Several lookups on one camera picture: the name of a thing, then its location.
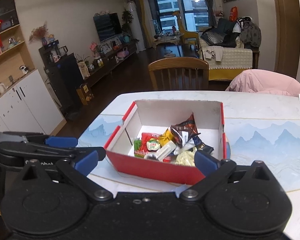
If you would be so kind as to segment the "cream yellow snack packet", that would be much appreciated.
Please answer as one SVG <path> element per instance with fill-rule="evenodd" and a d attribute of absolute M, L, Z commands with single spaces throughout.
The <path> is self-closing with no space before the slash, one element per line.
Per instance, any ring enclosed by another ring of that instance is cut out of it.
<path fill-rule="evenodd" d="M 179 155 L 177 155 L 175 159 L 176 165 L 182 165 L 182 166 L 195 166 L 194 163 L 194 155 L 197 152 L 197 148 L 193 147 L 192 149 L 186 150 Z"/>

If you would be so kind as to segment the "dark red foil snack bag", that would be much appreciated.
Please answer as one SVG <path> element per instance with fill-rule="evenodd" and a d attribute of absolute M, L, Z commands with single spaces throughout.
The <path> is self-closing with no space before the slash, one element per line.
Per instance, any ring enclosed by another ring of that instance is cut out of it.
<path fill-rule="evenodd" d="M 182 148 L 188 142 L 192 141 L 195 146 L 202 145 L 203 142 L 199 137 L 199 132 L 194 120 L 194 114 L 192 113 L 190 117 L 176 125 L 170 127 L 170 132 L 174 137 L 175 144 Z"/>

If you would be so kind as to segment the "white candy bar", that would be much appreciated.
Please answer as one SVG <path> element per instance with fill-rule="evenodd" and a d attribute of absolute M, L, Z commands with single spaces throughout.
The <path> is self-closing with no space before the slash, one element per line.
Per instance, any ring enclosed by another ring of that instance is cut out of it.
<path fill-rule="evenodd" d="M 169 141 L 155 153 L 155 157 L 158 161 L 163 161 L 169 154 L 171 154 L 176 148 L 173 141 Z"/>

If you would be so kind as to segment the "red strawberry snack packet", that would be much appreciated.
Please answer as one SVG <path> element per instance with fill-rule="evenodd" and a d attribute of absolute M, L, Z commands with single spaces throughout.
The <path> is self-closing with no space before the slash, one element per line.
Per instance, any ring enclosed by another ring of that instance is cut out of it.
<path fill-rule="evenodd" d="M 163 134 L 143 132 L 141 138 L 134 139 L 134 156 L 143 158 L 147 153 L 157 152 L 171 140 L 173 134 L 169 129 Z"/>

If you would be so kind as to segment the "green white jelly cup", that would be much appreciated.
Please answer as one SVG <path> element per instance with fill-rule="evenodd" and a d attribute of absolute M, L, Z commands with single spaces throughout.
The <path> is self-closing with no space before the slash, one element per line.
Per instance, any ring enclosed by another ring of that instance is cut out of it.
<path fill-rule="evenodd" d="M 157 151 L 161 148 L 161 144 L 157 139 L 150 139 L 146 142 L 146 147 L 148 151 Z"/>

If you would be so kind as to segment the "white cabinet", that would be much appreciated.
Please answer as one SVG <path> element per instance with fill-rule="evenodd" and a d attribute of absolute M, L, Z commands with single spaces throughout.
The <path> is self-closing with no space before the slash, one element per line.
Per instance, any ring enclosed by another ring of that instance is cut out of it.
<path fill-rule="evenodd" d="M 66 124 L 38 70 L 0 95 L 0 132 L 56 135 Z"/>

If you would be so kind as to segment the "brown cardboard gift bag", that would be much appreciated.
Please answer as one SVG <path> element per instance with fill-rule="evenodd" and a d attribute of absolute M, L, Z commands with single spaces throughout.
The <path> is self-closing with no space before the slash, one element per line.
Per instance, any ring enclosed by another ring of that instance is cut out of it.
<path fill-rule="evenodd" d="M 81 84 L 76 91 L 83 105 L 89 105 L 94 98 L 94 95 L 87 83 Z"/>

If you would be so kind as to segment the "blue mountain table mat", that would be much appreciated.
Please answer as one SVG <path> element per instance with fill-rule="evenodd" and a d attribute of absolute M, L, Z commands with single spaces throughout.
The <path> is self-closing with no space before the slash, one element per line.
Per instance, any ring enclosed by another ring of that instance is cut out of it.
<path fill-rule="evenodd" d="M 119 125 L 120 115 L 98 116 L 78 139 L 78 147 L 104 146 L 110 133 Z M 239 165 L 262 160 L 287 191 L 300 190 L 300 120 L 225 119 L 225 131 L 230 144 L 230 158 Z M 109 159 L 98 164 L 93 175 L 159 190 L 149 179 L 117 172 Z"/>

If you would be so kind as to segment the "dark tv console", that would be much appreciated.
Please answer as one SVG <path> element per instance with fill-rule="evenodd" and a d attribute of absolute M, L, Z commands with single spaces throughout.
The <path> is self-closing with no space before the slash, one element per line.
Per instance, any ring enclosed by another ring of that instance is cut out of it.
<path fill-rule="evenodd" d="M 137 47 L 135 41 L 120 45 L 118 50 L 112 50 L 106 53 L 105 57 L 101 58 L 103 65 L 97 66 L 95 70 L 90 73 L 89 77 L 84 78 L 84 81 L 89 86 L 93 86 L 104 76 L 111 74 L 116 67 L 136 54 L 136 52 Z"/>

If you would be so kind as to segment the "pink jacket on chair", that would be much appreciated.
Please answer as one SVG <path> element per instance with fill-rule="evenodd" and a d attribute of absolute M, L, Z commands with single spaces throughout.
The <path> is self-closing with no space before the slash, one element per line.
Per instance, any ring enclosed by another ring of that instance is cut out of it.
<path fill-rule="evenodd" d="M 296 79 L 280 73 L 249 69 L 237 75 L 226 91 L 298 97 L 300 83 Z"/>

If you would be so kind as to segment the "wooden dining chair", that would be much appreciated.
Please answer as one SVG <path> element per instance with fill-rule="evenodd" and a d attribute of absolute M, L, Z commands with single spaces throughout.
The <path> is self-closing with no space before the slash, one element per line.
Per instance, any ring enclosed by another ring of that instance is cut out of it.
<path fill-rule="evenodd" d="M 209 64 L 195 57 L 160 59 L 148 65 L 154 90 L 208 90 Z"/>

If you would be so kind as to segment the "yellow white sofa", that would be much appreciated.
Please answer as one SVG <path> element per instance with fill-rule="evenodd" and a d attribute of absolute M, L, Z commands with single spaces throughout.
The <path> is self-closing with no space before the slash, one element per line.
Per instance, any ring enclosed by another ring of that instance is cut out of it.
<path fill-rule="evenodd" d="M 257 69 L 261 30 L 250 16 L 224 18 L 199 37 L 199 57 L 209 65 L 210 81 L 230 81 L 244 70 Z"/>

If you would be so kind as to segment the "black television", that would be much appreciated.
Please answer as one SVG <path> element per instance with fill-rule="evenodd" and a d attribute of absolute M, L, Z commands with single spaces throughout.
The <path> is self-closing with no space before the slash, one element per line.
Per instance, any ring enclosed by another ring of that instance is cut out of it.
<path fill-rule="evenodd" d="M 101 42 L 122 33 L 117 13 L 95 15 L 93 20 Z"/>

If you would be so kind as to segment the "large window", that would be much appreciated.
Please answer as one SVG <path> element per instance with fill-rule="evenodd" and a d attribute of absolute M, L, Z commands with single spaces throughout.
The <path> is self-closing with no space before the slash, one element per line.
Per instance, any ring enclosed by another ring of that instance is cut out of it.
<path fill-rule="evenodd" d="M 179 29 L 178 11 L 181 21 L 187 31 L 202 31 L 210 26 L 210 16 L 206 0 L 145 0 L 149 24 L 154 34 L 159 32 L 172 33 L 173 28 Z"/>

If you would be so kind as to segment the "wooden door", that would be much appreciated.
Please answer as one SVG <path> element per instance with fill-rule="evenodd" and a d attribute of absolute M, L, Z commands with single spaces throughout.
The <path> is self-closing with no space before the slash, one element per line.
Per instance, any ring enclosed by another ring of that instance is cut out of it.
<path fill-rule="evenodd" d="M 300 2 L 274 0 L 276 11 L 276 59 L 274 71 L 295 78 L 300 59 Z"/>

